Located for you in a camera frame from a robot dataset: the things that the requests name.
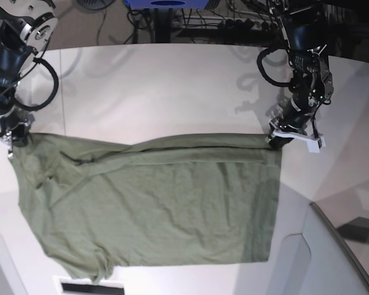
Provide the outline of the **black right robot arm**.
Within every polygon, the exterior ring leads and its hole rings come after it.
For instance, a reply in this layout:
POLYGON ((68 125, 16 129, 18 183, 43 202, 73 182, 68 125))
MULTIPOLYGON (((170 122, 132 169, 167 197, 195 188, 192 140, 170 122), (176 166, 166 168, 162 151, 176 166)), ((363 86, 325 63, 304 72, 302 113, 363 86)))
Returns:
POLYGON ((43 56, 57 26, 53 1, 0 1, 0 140, 9 147, 26 146, 30 112, 48 106, 58 92, 59 78, 43 56), (19 83, 41 65, 54 85, 41 104, 28 106, 16 97, 19 83))

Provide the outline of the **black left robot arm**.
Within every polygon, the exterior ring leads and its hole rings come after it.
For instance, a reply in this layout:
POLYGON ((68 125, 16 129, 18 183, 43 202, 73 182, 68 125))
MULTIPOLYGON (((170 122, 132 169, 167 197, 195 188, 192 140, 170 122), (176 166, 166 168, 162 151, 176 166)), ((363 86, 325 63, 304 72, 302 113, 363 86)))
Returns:
POLYGON ((256 63, 262 77, 271 85, 287 88, 292 97, 269 121, 268 144, 282 149, 293 140, 306 142, 310 152, 325 145, 315 117, 319 108, 331 103, 333 76, 327 52, 328 19, 322 1, 267 1, 271 23, 280 30, 277 40, 261 51, 256 63), (263 60, 278 49, 287 53, 292 69, 289 82, 278 82, 266 73, 263 60))

